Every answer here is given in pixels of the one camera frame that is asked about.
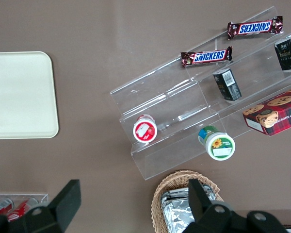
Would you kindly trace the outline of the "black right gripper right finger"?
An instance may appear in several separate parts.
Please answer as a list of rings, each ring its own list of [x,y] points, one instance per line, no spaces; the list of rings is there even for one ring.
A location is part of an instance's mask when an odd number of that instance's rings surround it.
[[[286,228],[272,214],[251,211],[242,217],[222,202],[211,202],[198,180],[188,183],[189,206],[194,217],[185,233],[284,233]]]

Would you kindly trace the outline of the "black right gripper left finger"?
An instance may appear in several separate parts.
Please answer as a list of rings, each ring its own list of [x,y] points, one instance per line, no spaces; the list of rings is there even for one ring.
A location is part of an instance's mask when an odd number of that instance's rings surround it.
[[[47,205],[9,222],[0,215],[0,233],[64,233],[81,205],[80,180],[70,180]]]

